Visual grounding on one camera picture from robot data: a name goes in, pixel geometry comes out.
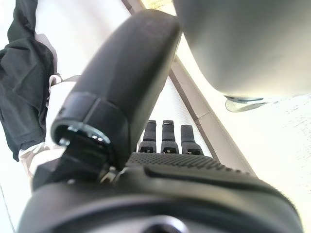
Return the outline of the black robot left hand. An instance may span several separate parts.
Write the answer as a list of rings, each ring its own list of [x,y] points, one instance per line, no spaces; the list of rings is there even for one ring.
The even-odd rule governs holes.
[[[144,10],[98,50],[51,127],[62,156],[37,167],[20,233],[301,233],[293,204],[203,155],[134,151],[180,40]]]

